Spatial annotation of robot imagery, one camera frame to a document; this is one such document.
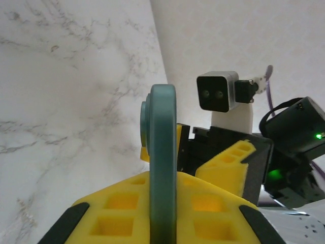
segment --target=purple cable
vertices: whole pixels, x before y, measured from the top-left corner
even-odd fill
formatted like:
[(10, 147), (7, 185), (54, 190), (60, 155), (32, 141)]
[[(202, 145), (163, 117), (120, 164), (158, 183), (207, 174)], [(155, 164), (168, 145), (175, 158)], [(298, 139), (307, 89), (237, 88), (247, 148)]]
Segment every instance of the purple cable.
[[(270, 77), (272, 75), (272, 72), (273, 72), (273, 66), (269, 65), (266, 69), (265, 77), (266, 77), (266, 94), (267, 94), (270, 110), (273, 109), (273, 102), (272, 102), (271, 88), (270, 88)], [(319, 173), (319, 175), (325, 180), (325, 172), (314, 161), (311, 161), (311, 165)]]

